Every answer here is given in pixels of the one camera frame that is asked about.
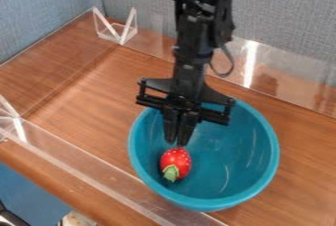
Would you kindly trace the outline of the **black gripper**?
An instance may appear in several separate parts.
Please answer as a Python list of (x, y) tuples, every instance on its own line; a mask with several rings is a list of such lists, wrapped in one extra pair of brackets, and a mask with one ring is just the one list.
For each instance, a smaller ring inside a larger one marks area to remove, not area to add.
[(195, 128), (203, 121), (220, 125), (230, 123), (235, 100), (212, 89), (206, 80), (206, 68), (211, 66), (212, 55), (212, 52), (198, 56), (176, 53), (171, 78), (139, 80), (136, 103), (160, 111), (164, 138), (174, 143), (178, 137), (179, 146), (188, 144)]

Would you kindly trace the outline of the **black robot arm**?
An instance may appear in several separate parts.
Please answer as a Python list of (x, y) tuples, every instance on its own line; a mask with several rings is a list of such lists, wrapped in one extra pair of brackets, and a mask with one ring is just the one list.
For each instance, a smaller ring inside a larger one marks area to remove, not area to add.
[(166, 140), (184, 146), (199, 123), (230, 123), (235, 99), (207, 85), (206, 68), (212, 66), (214, 51), (232, 40), (235, 24), (232, 0), (174, 1), (174, 77), (140, 80), (136, 103), (160, 111)]

